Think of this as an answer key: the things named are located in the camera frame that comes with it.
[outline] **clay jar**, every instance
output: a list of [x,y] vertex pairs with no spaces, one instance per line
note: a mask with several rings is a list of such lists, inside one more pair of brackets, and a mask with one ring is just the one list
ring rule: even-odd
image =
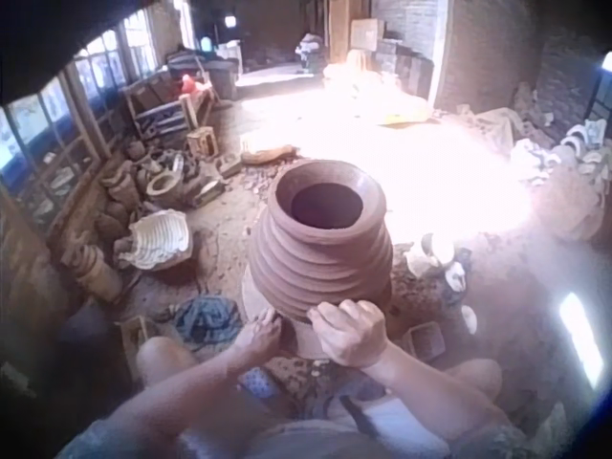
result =
[[[302,324],[321,301],[366,299],[383,307],[393,258],[385,214],[380,185],[351,164],[310,161],[286,170],[252,231],[254,287]],[[248,315],[249,303],[245,297]]]

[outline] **cardboard box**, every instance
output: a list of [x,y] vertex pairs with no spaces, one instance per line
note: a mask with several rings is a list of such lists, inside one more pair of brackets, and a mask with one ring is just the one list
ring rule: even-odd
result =
[[351,23],[351,49],[376,51],[383,35],[384,21],[381,19],[355,19]]

